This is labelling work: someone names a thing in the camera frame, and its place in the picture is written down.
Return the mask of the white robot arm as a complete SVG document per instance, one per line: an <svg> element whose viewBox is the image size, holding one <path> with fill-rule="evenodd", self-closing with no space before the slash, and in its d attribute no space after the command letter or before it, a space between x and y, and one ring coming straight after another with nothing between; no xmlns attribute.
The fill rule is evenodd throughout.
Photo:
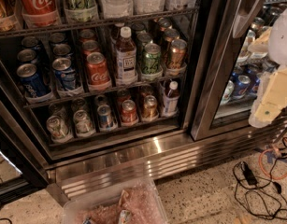
<svg viewBox="0 0 287 224"><path fill-rule="evenodd" d="M287 106L287 8L275 21L268 40L269 58L279 65L273 73L261 76L249 124L255 128L269 125Z"/></svg>

